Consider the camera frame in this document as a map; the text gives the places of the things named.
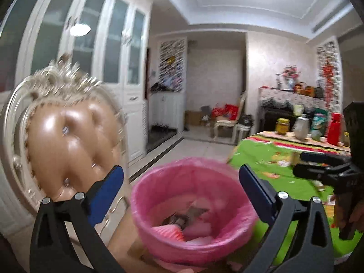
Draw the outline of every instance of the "metal bolt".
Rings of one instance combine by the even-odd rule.
[[[75,199],[76,200],[81,200],[85,198],[85,193],[82,193],[82,192],[78,192],[76,195],[75,195]]]
[[[321,203],[321,199],[319,197],[316,197],[316,196],[314,198],[312,198],[312,201],[314,203],[317,203],[317,204]]]
[[[49,197],[45,197],[45,198],[43,198],[43,200],[42,200],[42,203],[43,204],[48,204],[48,203],[50,203],[51,202],[51,199],[49,198]]]
[[[278,197],[281,198],[281,199],[287,199],[288,198],[288,193],[285,192],[285,191],[280,191],[278,193]]]

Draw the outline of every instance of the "human hand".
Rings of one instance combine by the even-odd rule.
[[[359,232],[364,232],[364,199],[359,201],[359,203],[354,208],[353,213],[349,218],[349,222],[354,223],[354,227]],[[337,204],[337,201],[334,208],[334,223],[340,229],[344,228],[346,225],[346,220],[344,219],[344,211]]]

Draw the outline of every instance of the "red bottle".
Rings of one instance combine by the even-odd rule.
[[[329,132],[327,134],[327,142],[329,144],[337,146],[340,134],[341,134],[341,114],[332,113],[331,124],[329,127]]]

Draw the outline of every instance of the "tufted leather chair back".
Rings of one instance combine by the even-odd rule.
[[[33,215],[43,197],[68,200],[87,192],[115,164],[123,167],[123,186],[96,227],[99,233],[107,227],[109,239],[127,208],[119,203],[128,202],[131,190],[124,114],[103,82],[63,57],[15,88],[0,122],[5,174]]]

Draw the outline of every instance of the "pink plastic bag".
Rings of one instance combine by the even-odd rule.
[[[188,245],[152,230],[172,213],[196,201],[208,206],[203,220],[211,223],[213,242]],[[149,252],[167,263],[203,266],[243,246],[252,236],[257,214],[230,166],[191,157],[156,167],[134,187],[132,214]]]

